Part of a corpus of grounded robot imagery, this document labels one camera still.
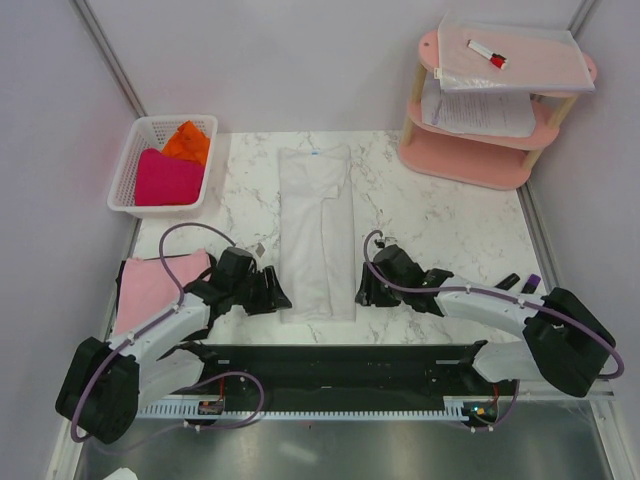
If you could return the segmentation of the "white t shirt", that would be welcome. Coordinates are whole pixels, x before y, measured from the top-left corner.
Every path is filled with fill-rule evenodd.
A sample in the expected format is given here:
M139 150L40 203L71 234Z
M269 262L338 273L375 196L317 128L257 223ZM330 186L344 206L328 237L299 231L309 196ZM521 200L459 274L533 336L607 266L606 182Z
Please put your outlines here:
M280 182L281 286L290 324L355 320L355 231L351 150L283 148Z

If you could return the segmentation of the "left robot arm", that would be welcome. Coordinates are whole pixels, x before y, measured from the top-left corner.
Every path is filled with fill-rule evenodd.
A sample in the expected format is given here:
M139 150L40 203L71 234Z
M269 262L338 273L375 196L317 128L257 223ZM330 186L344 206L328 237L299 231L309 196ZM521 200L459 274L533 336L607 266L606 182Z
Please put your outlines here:
M56 412L87 436L112 444L140 410L164 396L189 387L211 392L220 371L193 343L234 306L253 316L292 303L273 266L258 268L251 253L228 247L158 313L106 341L84 340L63 380Z

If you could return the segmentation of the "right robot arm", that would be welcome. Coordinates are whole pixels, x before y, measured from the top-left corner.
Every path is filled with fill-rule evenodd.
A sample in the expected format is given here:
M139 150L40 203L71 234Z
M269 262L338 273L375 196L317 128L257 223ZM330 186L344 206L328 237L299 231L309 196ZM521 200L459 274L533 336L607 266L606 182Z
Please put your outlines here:
M608 362L616 365L611 377L624 371L614 338L572 292L555 288L546 295L511 294L447 270L424 270L395 244L364 257L356 301L362 306L404 304L513 336L511 342L479 340L467 348L457 377L469 393L503 381L544 380L582 398L595 381L607 378Z

